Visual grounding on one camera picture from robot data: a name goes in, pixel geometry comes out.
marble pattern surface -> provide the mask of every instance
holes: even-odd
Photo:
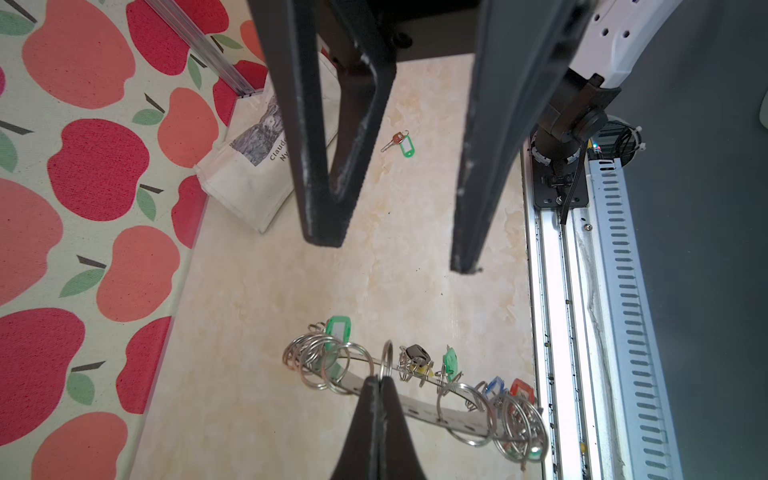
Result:
[[[328,478],[356,397],[306,388],[280,361],[308,323],[350,316],[352,341],[446,344],[464,380],[533,385],[519,162],[474,276],[449,269],[472,56],[398,65],[376,151],[340,249],[301,234],[295,197],[264,235],[210,201],[151,400],[132,478]],[[415,156],[379,148],[409,130]],[[398,382],[434,401],[435,390]],[[458,408],[460,402],[446,403]],[[409,419],[428,478],[540,478]]]

green leaf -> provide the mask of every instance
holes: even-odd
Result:
[[[144,215],[146,215],[148,219],[154,222],[154,216],[157,213],[157,208],[154,206],[154,200],[152,200],[152,196],[149,194],[149,192],[143,188],[140,188],[136,192],[136,203],[139,204],[139,208],[141,208],[141,211],[144,212]]]
[[[162,113],[154,108],[147,108],[136,112],[133,122],[139,125],[155,125],[159,124],[161,120],[163,120]]]
[[[94,402],[94,383],[82,373],[70,373],[67,378],[67,393],[77,403],[90,405]]]
[[[203,77],[200,76],[200,67],[197,66],[197,62],[192,60],[192,57],[187,59],[187,70],[190,71],[192,81],[197,86],[197,90],[203,85]]]
[[[61,293],[58,294],[59,298],[64,296],[73,296],[78,293],[83,293],[93,285],[99,283],[99,280],[104,276],[103,268],[93,268],[80,272],[73,276],[61,289]]]
[[[235,50],[240,50],[243,47],[242,45],[234,41],[232,38],[227,37],[226,35],[211,35],[211,36],[214,37],[216,41],[218,41],[225,47],[234,48]]]
[[[0,11],[0,33],[6,35],[26,35],[35,24],[13,12]]]
[[[8,135],[0,131],[0,167],[13,173],[17,163],[18,154],[16,154],[16,147],[13,146],[13,142],[8,138]]]

apple print wallpaper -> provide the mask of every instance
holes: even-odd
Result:
[[[244,0],[177,0],[255,87]],[[144,0],[0,2],[0,475],[127,478],[236,95]]]

dark gray surface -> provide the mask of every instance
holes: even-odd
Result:
[[[685,477],[768,478],[768,2],[686,0],[609,113]]]

apple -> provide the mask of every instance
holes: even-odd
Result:
[[[64,127],[61,141],[61,150],[48,160],[58,201],[89,220],[125,215],[149,167],[149,150],[138,135],[111,121],[85,118]]]
[[[90,109],[120,101],[136,72],[125,37],[88,0],[48,0],[45,23],[27,38],[22,59],[43,90]]]
[[[243,43],[248,50],[261,61],[264,60],[264,51],[261,49],[261,41],[259,41],[259,35],[256,33],[256,24],[253,20],[246,20],[240,26],[240,37],[243,39]]]
[[[48,271],[48,252],[64,233],[56,210],[27,187],[0,178],[0,305],[21,295]]]
[[[213,148],[219,124],[208,102],[189,88],[171,92],[169,105],[157,129],[157,142],[168,160],[192,168]]]
[[[0,319],[0,445],[53,413],[84,338],[83,322],[67,310],[38,308]]]
[[[179,184],[179,201],[170,210],[170,219],[174,222],[176,238],[187,248],[194,245],[207,198],[197,176],[187,177]]]
[[[114,413],[92,412],[56,429],[32,459],[32,480],[114,480],[128,427]]]
[[[120,404],[128,413],[141,415],[147,407],[169,325],[169,316],[148,323],[134,334],[125,348],[125,367],[114,386]]]
[[[173,287],[179,250],[153,227],[123,230],[112,244],[112,264],[96,292],[101,313],[115,322],[133,322],[156,310]]]
[[[256,90],[264,88],[267,73],[267,69],[264,65],[252,61],[240,60],[235,64],[235,69],[248,80],[251,87]],[[214,105],[216,106],[216,113],[219,114],[222,123],[228,127],[232,120],[232,112],[235,109],[235,101],[237,101],[235,90],[232,90],[224,80],[219,78],[219,81],[214,85]]]
[[[227,30],[230,19],[219,0],[179,0],[176,2],[205,34]],[[134,46],[149,65],[166,75],[178,75],[187,67],[190,48],[184,40],[144,0],[125,8],[128,31]]]

